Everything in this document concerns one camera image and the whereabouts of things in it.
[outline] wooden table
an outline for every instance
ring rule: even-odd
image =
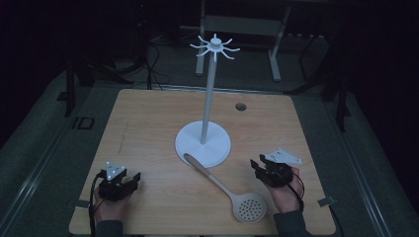
[[[121,90],[105,129],[80,199],[88,200],[94,176],[110,161],[126,166],[128,176],[141,172],[139,189],[129,202],[125,234],[275,235],[276,209],[257,180],[250,159],[279,147],[302,160],[295,165],[305,184],[306,227],[312,234],[335,232],[293,101],[288,96],[214,93],[210,120],[231,139],[228,158],[209,170],[235,194],[258,193],[268,213],[256,223],[237,221],[229,197],[176,153],[175,138],[186,124],[202,120],[204,92]],[[247,110],[235,109],[244,103]],[[69,229],[90,233],[88,211],[76,208]]]

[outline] slotted spoon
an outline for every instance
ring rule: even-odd
[[[207,176],[230,197],[233,205],[233,214],[237,220],[251,223],[262,219],[267,209],[265,199],[262,196],[254,193],[235,195],[192,155],[185,153],[184,157],[192,166]]]

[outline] perforated spoon head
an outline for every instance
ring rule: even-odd
[[[231,197],[231,201],[234,216],[241,222],[257,222],[265,216],[267,211],[265,199],[254,193],[234,195]]]

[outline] white vertical pole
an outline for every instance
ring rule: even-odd
[[[204,145],[207,142],[207,131],[209,129],[210,121],[210,108],[212,104],[212,90],[213,82],[215,80],[216,61],[214,59],[214,52],[209,55],[209,76],[207,80],[207,94],[206,94],[206,106],[204,110],[203,130],[201,133],[201,144]]]

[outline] human hand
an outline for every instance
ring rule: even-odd
[[[103,220],[123,221],[126,213],[126,206],[131,195],[117,201],[109,201],[99,196],[99,188],[95,189],[95,219],[96,223]]]
[[[299,176],[299,169],[292,167],[293,173]],[[293,177],[293,180],[290,182],[291,187],[296,191],[296,193],[301,197],[303,189],[302,184],[299,182],[299,179]],[[272,199],[275,206],[277,207],[280,213],[286,213],[299,209],[298,197],[295,196],[293,191],[288,186],[283,186],[280,188],[272,188],[265,185],[271,193]]]

